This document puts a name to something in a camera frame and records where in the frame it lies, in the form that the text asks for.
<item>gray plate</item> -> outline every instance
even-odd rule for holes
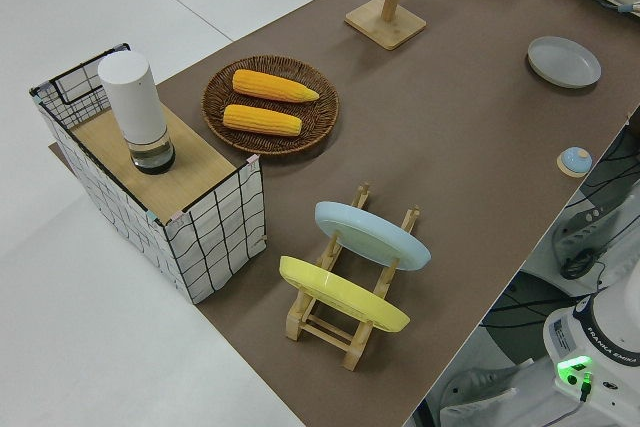
[[[597,82],[602,73],[591,52],[562,37],[540,37],[529,44],[528,54],[533,70],[560,87],[586,87]]]

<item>plate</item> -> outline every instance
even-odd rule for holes
[[[258,99],[233,90],[233,73],[249,69],[278,75],[300,82],[318,92],[313,102],[291,103]],[[233,130],[222,125],[224,109],[229,104],[275,110],[302,119],[302,131],[296,137],[256,134]],[[338,118],[340,101],[333,85],[316,69],[299,60],[276,55],[259,55],[238,60],[213,76],[202,97],[202,113],[209,128],[233,147],[261,155],[285,155],[308,149],[323,140]]]
[[[283,256],[280,258],[282,278],[320,302],[360,322],[386,332],[400,332],[409,317],[397,307],[359,285],[308,262]]]
[[[562,37],[540,37],[528,49],[529,64],[552,84],[578,89],[598,81],[600,63],[580,44]]]
[[[338,232],[340,245],[380,265],[389,267],[399,259],[398,270],[419,270],[431,260],[431,253],[422,242],[366,210],[338,202],[319,202],[315,218],[328,237]]]

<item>green light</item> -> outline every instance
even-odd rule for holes
[[[558,362],[558,376],[566,383],[569,383],[567,378],[569,375],[575,375],[577,372],[585,369],[588,365],[591,364],[591,357],[586,355],[580,355],[578,357],[574,357],[573,359],[563,360],[562,362]],[[590,382],[591,375],[588,372],[585,372],[583,381]]]

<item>white cylinder speaker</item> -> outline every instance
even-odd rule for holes
[[[133,164],[146,174],[168,170],[175,149],[147,59],[129,50],[114,52],[98,64],[98,77]]]

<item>wooden mug tree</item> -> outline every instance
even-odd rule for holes
[[[393,50],[421,32],[427,23],[404,7],[399,0],[371,0],[349,12],[345,22],[378,45]]]

